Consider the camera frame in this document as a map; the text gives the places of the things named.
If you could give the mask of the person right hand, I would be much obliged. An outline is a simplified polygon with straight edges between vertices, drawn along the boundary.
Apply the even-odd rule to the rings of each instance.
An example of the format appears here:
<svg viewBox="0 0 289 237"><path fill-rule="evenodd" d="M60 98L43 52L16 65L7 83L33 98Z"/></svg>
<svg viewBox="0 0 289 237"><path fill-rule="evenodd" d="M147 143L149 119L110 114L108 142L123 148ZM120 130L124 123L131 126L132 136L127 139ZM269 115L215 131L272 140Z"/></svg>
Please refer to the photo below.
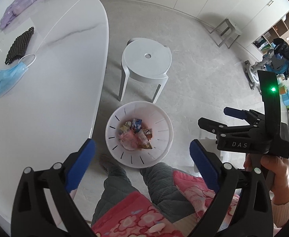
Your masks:
<svg viewBox="0 0 289 237"><path fill-rule="evenodd" d="M260 163L275 174L271 191L274 194L275 205L285 205L289 202L289 159L264 155Z"/></svg>

